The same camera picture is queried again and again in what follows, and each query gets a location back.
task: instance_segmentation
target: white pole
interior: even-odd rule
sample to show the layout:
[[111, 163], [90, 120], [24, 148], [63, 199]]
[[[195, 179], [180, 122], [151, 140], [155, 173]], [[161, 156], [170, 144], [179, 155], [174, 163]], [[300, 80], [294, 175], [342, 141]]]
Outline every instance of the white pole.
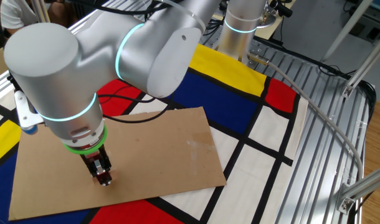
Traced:
[[352, 17], [346, 23], [344, 28], [341, 30], [340, 34], [338, 34], [331, 47], [327, 50], [327, 53], [323, 56], [323, 58], [321, 58], [320, 62], [325, 63], [331, 57], [331, 55], [342, 43], [346, 35], [349, 34], [353, 26], [359, 21], [360, 17], [362, 17], [363, 13], [367, 10], [367, 8], [370, 6], [372, 2], [373, 0], [363, 0], [363, 2], [359, 5], [357, 10], [352, 15]]

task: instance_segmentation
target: silver tube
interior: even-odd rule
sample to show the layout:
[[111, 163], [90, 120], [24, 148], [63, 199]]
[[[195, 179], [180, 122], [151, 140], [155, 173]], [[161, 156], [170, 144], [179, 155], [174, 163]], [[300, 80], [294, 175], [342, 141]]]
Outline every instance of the silver tube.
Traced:
[[346, 84], [346, 89], [344, 92], [345, 97], [349, 97], [352, 90], [359, 84], [364, 76], [369, 72], [371, 67], [377, 62], [380, 58], [380, 40], [378, 44], [375, 46], [374, 50], [367, 57], [367, 59], [363, 62], [360, 68], [356, 71], [356, 73], [352, 76], [351, 79], [348, 80]]
[[346, 23], [344, 28], [341, 30], [340, 34], [338, 34], [337, 38], [334, 40], [331, 47], [327, 50], [326, 54], [323, 56], [323, 58], [321, 58], [320, 62], [325, 63], [331, 57], [331, 55], [334, 53], [337, 47], [342, 43], [346, 35], [349, 34], [353, 26], [359, 21], [360, 17], [362, 17], [363, 13], [366, 11], [366, 9], [370, 6], [370, 4], [373, 1], [374, 0], [363, 0], [363, 2], [359, 5], [357, 10], [352, 15], [352, 17]]
[[342, 192], [341, 198], [349, 197], [357, 200], [378, 188], [380, 188], [380, 168], [350, 187], [347, 187]]
[[260, 24], [266, 3], [266, 0], [231, 0], [215, 49], [247, 63], [249, 45]]

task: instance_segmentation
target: yellow patch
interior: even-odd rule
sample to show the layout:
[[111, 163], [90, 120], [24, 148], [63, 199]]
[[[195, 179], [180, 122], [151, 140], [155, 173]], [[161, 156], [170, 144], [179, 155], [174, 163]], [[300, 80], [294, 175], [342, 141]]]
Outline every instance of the yellow patch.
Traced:
[[201, 44], [197, 46], [190, 67], [255, 96], [260, 96], [265, 88], [265, 75]]
[[0, 158], [20, 141], [21, 129], [12, 121], [7, 120], [0, 127]]

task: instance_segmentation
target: blue patch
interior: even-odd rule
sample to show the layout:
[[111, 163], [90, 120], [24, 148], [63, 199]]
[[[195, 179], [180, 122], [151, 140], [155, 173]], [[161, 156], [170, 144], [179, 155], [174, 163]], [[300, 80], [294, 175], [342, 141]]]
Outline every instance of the blue patch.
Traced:
[[14, 169], [16, 167], [17, 153], [12, 155], [0, 167], [0, 224], [61, 224], [61, 223], [80, 223], [89, 210], [81, 210], [77, 212], [68, 212], [57, 215], [48, 215], [45, 217], [30, 218], [9, 222], [9, 207], [11, 200], [11, 192], [13, 189]]
[[184, 76], [174, 100], [187, 108], [203, 106], [208, 119], [240, 134], [244, 133], [258, 106], [191, 72]]

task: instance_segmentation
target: gray cable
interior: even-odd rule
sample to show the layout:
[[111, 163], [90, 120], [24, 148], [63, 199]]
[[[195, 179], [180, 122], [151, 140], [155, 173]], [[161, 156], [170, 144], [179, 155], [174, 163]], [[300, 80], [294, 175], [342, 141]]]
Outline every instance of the gray cable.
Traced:
[[361, 180], [363, 178], [363, 163], [360, 159], [360, 155], [356, 148], [353, 146], [352, 142], [346, 137], [346, 135], [340, 130], [337, 125], [335, 125], [332, 120], [330, 120], [327, 115], [309, 98], [309, 96], [302, 91], [302, 89], [291, 79], [289, 78], [283, 71], [281, 71], [276, 65], [274, 65], [272, 62], [267, 62], [267, 65], [272, 67], [277, 73], [281, 74], [281, 76], [286, 79], [300, 94], [302, 97], [307, 99], [309, 101], [309, 104], [315, 109], [315, 111], [338, 133], [340, 136], [344, 139], [344, 142], [349, 146], [351, 149], [353, 156], [356, 159], [356, 163], [358, 165], [358, 178]]

